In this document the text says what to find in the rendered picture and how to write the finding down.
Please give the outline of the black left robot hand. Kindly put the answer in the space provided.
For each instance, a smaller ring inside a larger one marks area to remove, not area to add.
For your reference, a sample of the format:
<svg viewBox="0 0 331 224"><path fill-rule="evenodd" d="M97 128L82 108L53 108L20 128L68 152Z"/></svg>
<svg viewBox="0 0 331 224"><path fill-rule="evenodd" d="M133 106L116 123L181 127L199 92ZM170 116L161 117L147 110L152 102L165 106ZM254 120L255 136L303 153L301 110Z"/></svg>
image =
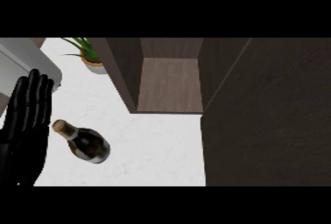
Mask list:
<svg viewBox="0 0 331 224"><path fill-rule="evenodd" d="M16 81L0 129L0 187L32 186L44 169L53 86L37 69Z"/></svg>

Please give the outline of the dark wine bottle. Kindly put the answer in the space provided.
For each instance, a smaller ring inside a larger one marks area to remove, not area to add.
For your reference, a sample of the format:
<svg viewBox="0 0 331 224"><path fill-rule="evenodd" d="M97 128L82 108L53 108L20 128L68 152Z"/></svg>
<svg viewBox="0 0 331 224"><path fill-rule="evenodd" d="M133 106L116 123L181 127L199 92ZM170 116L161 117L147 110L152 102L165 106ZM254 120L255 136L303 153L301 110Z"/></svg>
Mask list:
<svg viewBox="0 0 331 224"><path fill-rule="evenodd" d="M51 128L66 139L71 152L80 159L91 164L100 164L108 159L109 143L93 129L78 128L65 120L56 120Z"/></svg>

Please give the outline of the brown wooden cabinet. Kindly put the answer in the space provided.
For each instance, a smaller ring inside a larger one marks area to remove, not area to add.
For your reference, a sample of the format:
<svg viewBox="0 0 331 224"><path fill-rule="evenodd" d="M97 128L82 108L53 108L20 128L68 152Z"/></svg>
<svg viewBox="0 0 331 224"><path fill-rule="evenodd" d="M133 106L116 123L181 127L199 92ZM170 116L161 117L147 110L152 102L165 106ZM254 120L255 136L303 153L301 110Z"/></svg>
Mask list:
<svg viewBox="0 0 331 224"><path fill-rule="evenodd" d="M131 114L207 110L247 38L91 38Z"/></svg>

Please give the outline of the dark brown cabinet door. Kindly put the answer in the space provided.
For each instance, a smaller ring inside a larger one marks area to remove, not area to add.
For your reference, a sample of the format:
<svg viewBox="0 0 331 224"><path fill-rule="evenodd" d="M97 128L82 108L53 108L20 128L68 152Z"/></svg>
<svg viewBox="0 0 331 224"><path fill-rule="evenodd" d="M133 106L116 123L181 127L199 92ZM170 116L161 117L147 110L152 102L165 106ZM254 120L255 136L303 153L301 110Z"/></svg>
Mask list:
<svg viewBox="0 0 331 224"><path fill-rule="evenodd" d="M207 186L331 186L331 38L249 38L201 117Z"/></svg>

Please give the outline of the pale grey appliance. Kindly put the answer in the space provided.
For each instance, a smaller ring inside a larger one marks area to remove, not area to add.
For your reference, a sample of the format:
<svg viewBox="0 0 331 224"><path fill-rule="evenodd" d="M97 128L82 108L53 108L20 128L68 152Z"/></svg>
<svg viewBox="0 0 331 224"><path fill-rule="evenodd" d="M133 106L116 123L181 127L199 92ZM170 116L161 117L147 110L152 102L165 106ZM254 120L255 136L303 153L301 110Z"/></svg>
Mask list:
<svg viewBox="0 0 331 224"><path fill-rule="evenodd" d="M57 90L62 73L29 38L0 38L0 99L10 97L20 76L32 69L53 80Z"/></svg>

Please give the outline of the potted green plant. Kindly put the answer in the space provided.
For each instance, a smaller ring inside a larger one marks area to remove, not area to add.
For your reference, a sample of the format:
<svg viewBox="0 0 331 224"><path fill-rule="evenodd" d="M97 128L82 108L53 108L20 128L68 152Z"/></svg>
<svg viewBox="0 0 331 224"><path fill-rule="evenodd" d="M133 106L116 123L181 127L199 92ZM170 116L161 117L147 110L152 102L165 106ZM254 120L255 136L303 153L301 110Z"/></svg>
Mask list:
<svg viewBox="0 0 331 224"><path fill-rule="evenodd" d="M108 71L88 40L85 38L63 38L63 40L80 50L77 57L82 60L88 71L94 74L106 74Z"/></svg>

